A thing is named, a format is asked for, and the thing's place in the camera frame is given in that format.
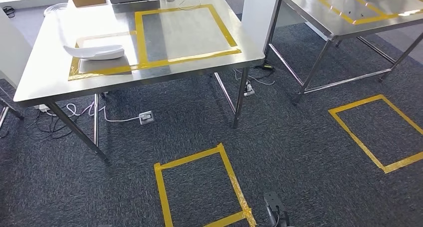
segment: gray carpet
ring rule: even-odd
[[[379,37],[368,39],[398,56],[399,51]],[[299,24],[278,29],[274,44],[305,78],[324,42]],[[274,55],[270,62],[277,71],[262,81],[276,83],[252,82],[256,94],[245,99],[236,130],[230,128],[230,108],[209,76],[111,92],[101,100],[101,105],[107,105],[108,118],[126,119],[147,110],[156,117],[145,126],[138,121],[100,119],[100,148],[111,166],[73,134],[57,140],[29,139],[25,126],[34,121],[33,110],[25,109],[23,122],[9,115],[10,133],[0,139],[0,226],[164,226],[153,165],[219,142],[225,146],[258,226],[270,226],[263,193],[272,190],[281,196],[294,226],[421,226],[423,161],[384,174],[328,110],[384,94],[423,127],[422,66],[407,58],[384,83],[368,78],[345,84],[306,95],[295,107],[290,98],[298,90],[297,83]],[[330,49],[313,85],[387,66],[387,61],[359,41],[346,40]],[[235,99],[238,82],[233,72],[221,77]],[[92,97],[83,97],[68,102],[81,110],[91,101]],[[421,136],[385,105],[374,103],[340,116],[363,141],[369,141],[369,149],[384,164],[422,151]],[[40,126],[46,128],[49,122],[50,117],[42,116]],[[92,135],[92,118],[82,116],[78,124]],[[29,132],[45,135],[35,128]],[[385,137],[395,140],[388,148],[379,141]],[[240,210],[216,156],[164,170],[163,175],[175,226],[201,226]],[[248,223],[242,220],[232,226]]]

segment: table leg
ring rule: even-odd
[[[304,85],[302,85],[300,92],[298,93],[297,97],[294,99],[294,101],[293,101],[294,104],[298,104],[298,102],[301,100],[302,95],[304,95],[304,91],[310,85],[311,79],[316,74],[316,71],[319,67],[320,61],[322,60],[323,56],[325,55],[326,51],[329,49],[331,44],[332,44],[331,40],[326,41],[326,44],[323,47],[322,51],[320,52],[319,56],[317,57],[317,60],[314,62],[313,67],[311,68],[311,71],[308,74],[307,79],[304,82]]]
[[[0,105],[4,106],[5,108],[7,108],[7,111],[10,111],[13,115],[15,115],[17,118],[19,119],[23,119],[23,116],[21,115],[20,112],[16,111],[13,107],[11,107],[7,102],[5,102],[3,100],[3,98],[0,98]]]
[[[273,10],[272,22],[270,23],[270,31],[269,31],[269,34],[267,35],[266,46],[264,47],[264,55],[266,57],[266,61],[267,61],[267,55],[269,54],[269,49],[270,49],[269,44],[272,42],[273,34],[275,33],[277,17],[279,16],[279,10],[280,10],[281,4],[282,4],[282,0],[278,0],[276,3],[275,9]]]
[[[234,128],[238,127],[239,115],[241,114],[242,102],[244,101],[244,91],[247,84],[249,69],[249,67],[246,67],[242,70],[241,84],[239,85],[238,100],[236,102],[235,119],[233,120]]]
[[[93,142],[98,146],[98,94],[94,94],[94,127]]]
[[[1,114],[0,114],[0,130],[1,130],[1,127],[3,126],[3,122],[4,122],[4,120],[6,119],[6,115],[7,115],[7,112],[9,111],[9,107],[7,106],[7,107],[3,107],[3,110],[1,111]]]
[[[94,142],[91,141],[91,139],[82,132],[82,130],[73,122],[66,113],[63,112],[63,110],[55,103],[46,103],[45,104],[52,112],[56,114],[56,116],[62,120],[67,127],[71,131],[73,131],[81,140],[92,150],[95,154],[97,154],[103,161],[107,161],[107,156],[96,146]]]
[[[414,48],[420,43],[420,41],[423,39],[423,32],[420,34],[420,36],[411,44],[410,47],[407,48],[407,50],[398,58],[398,60],[391,66],[391,69],[389,72],[385,73],[381,78],[379,78],[379,81],[384,81],[387,76],[414,50]]]
[[[335,44],[335,47],[339,47],[339,45],[341,45],[341,43],[342,43],[342,40],[339,40],[339,41]]]

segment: white object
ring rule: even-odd
[[[32,47],[4,11],[0,11],[0,33],[0,78],[17,88]]]
[[[242,27],[264,51],[276,0],[244,0]]]
[[[80,59],[86,60],[110,60],[122,57],[125,55],[125,50],[122,45],[109,45],[98,47],[80,47],[73,48],[64,45],[66,52]]]

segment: white pillar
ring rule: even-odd
[[[32,47],[0,10],[0,78],[17,88]]]

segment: yellow tape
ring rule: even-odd
[[[113,68],[106,68],[100,69],[95,71],[90,71],[86,73],[79,73],[79,59],[73,58],[71,62],[71,68],[69,72],[68,80],[78,80],[83,78],[89,78],[94,76],[101,76],[101,75],[110,75],[110,74],[117,74],[122,72],[134,71],[134,70],[141,70],[141,69],[149,69],[154,67],[166,66],[171,64],[178,64],[183,63],[186,61],[196,61],[202,60],[207,58],[214,58],[232,54],[242,53],[239,48],[237,48],[237,44],[233,39],[232,35],[230,34],[229,30],[226,28],[225,24],[223,23],[222,19],[220,18],[219,14],[217,13],[216,9],[212,4],[203,4],[198,8],[207,8],[211,15],[213,16],[216,24],[218,25],[220,31],[224,35],[225,39],[227,40],[228,44],[230,45],[229,50],[223,51],[215,51],[210,53],[192,55],[192,56],[185,56],[179,58],[173,58],[168,60],[159,60],[159,61],[149,61],[147,55],[147,47],[146,41],[144,36],[144,24],[143,24],[143,15],[148,14],[156,14],[156,13],[164,13],[164,12],[171,12],[171,11],[183,11],[182,9],[178,8],[167,8],[167,9],[154,9],[154,10],[147,10],[147,11],[138,11],[135,12],[135,31],[130,32],[120,32],[120,33],[112,33],[108,35],[98,35],[98,36],[90,36],[90,37],[83,37],[78,39],[78,43],[83,43],[85,40],[89,39],[96,39],[96,38],[105,38],[111,36],[121,36],[121,35],[136,35],[137,36],[137,45],[138,45],[138,59],[139,64],[130,65],[130,66],[118,66]]]
[[[336,112],[329,110],[329,113],[335,118],[335,120],[341,125],[341,127],[353,138],[353,140],[358,144],[358,146],[366,153],[367,156],[382,170],[384,170],[384,165],[376,158],[375,155],[363,144],[363,142],[358,139],[356,135],[353,134],[353,132],[348,128],[348,126],[339,118],[339,116],[336,114]]]
[[[230,224],[237,222],[239,220],[242,220],[242,219],[247,219],[250,227],[254,227],[254,226],[257,225],[256,222],[255,222],[255,219],[252,215],[251,209],[250,209],[250,207],[248,207],[247,201],[244,198],[244,194],[241,191],[241,187],[239,186],[238,180],[236,179],[236,176],[235,176],[235,173],[232,169],[232,166],[230,165],[229,158],[227,157],[227,154],[224,150],[223,144],[220,143],[215,148],[212,148],[212,149],[209,149],[209,150],[206,150],[206,151],[202,151],[202,152],[199,152],[199,153],[187,156],[187,157],[183,157],[181,159],[168,162],[167,164],[164,164],[164,165],[160,165],[160,163],[156,163],[154,165],[154,171],[156,173],[156,179],[157,179],[157,187],[159,189],[160,201],[162,203],[163,217],[165,219],[165,226],[166,227],[172,227],[173,223],[172,223],[168,198],[167,198],[167,195],[166,195],[165,184],[164,184],[164,181],[163,181],[162,170],[173,168],[173,167],[176,167],[176,166],[180,166],[182,164],[185,164],[185,163],[188,163],[188,162],[191,162],[191,161],[195,161],[195,160],[201,159],[203,157],[210,156],[210,155],[217,154],[217,153],[219,153],[220,157],[222,158],[226,172],[229,176],[230,182],[233,186],[233,190],[235,191],[236,197],[239,201],[239,204],[241,206],[242,211],[238,212],[236,214],[233,214],[231,216],[222,218],[222,219],[220,219],[216,222],[210,223],[210,224],[206,225],[206,227],[223,227],[223,226],[230,225]]]
[[[228,226],[230,224],[233,224],[237,221],[245,219],[244,212],[240,211],[236,214],[233,214],[231,216],[225,217],[223,219],[220,219],[218,221],[215,221],[213,223],[210,223],[208,225],[205,225],[204,227],[222,227],[222,226]]]
[[[159,190],[160,202],[162,203],[163,218],[166,227],[173,227],[171,210],[169,208],[168,196],[166,195],[165,182],[163,181],[160,163],[154,164],[154,172],[156,173],[157,188]]]
[[[319,1],[323,5],[325,5],[326,7],[328,7],[330,10],[332,10],[334,13],[336,13],[337,15],[339,15],[340,17],[342,17],[345,21],[347,21],[348,23],[353,24],[353,25],[359,25],[359,24],[365,24],[365,23],[370,23],[370,22],[382,21],[382,20],[387,20],[387,19],[391,19],[391,18],[396,18],[396,17],[399,17],[399,16],[406,16],[406,15],[423,13],[423,9],[418,9],[418,10],[412,10],[412,11],[405,11],[403,13],[387,14],[387,13],[383,12],[382,10],[378,9],[377,7],[375,7],[375,6],[371,5],[370,3],[366,2],[365,0],[356,0],[358,3],[364,5],[368,9],[370,9],[370,10],[374,11],[375,13],[377,13],[379,16],[374,16],[374,17],[369,17],[369,18],[363,18],[363,19],[358,19],[358,20],[352,20],[345,13],[342,13],[341,11],[339,11],[338,9],[336,9],[335,7],[333,7],[333,5],[330,5],[327,2],[328,0],[319,0]]]
[[[351,136],[351,138],[360,146],[360,148],[364,151],[364,153],[367,154],[367,156],[378,166],[380,169],[382,169],[385,174],[395,171],[401,167],[407,166],[409,164],[412,164],[416,161],[423,159],[423,152],[417,153],[415,155],[412,155],[410,157],[407,157],[405,159],[402,159],[400,161],[397,161],[395,163],[389,164],[387,166],[382,165],[382,163],[373,155],[373,153],[366,147],[366,145],[363,144],[363,142],[360,141],[360,139],[354,135],[354,133],[348,128],[348,126],[345,124],[344,121],[341,120],[341,118],[336,114],[341,111],[345,111],[372,101],[376,100],[383,100],[385,103],[387,103],[392,109],[394,109],[405,121],[407,121],[411,126],[413,126],[420,134],[423,135],[423,130],[414,122],[412,121],[408,116],[406,116],[398,107],[396,107],[391,101],[389,101],[384,95],[376,95],[372,96],[360,101],[356,101],[353,103],[350,103],[348,105],[343,105],[337,108],[333,108],[329,110],[329,113],[333,116],[333,118],[341,125],[341,127]]]
[[[182,164],[185,164],[185,163],[188,163],[188,162],[191,162],[191,161],[195,161],[195,160],[198,160],[198,159],[201,159],[203,157],[213,155],[213,154],[216,154],[216,153],[219,153],[219,149],[217,147],[214,147],[214,148],[206,150],[206,151],[202,151],[202,152],[199,152],[199,153],[187,156],[187,157],[180,158],[180,159],[175,160],[175,161],[171,161],[167,164],[161,165],[159,168],[160,168],[160,170],[173,168],[173,167],[180,166]]]
[[[227,174],[229,175],[230,182],[232,183],[233,190],[235,191],[236,197],[238,198],[241,209],[244,212],[245,218],[247,219],[250,227],[256,226],[257,223],[252,216],[251,209],[248,207],[247,201],[244,198],[244,194],[241,191],[241,187],[238,184],[236,179],[235,172],[233,172],[232,166],[230,165],[229,158],[223,148],[223,144],[218,144],[217,148],[219,149],[220,156],[222,157],[223,164],[226,167]]]

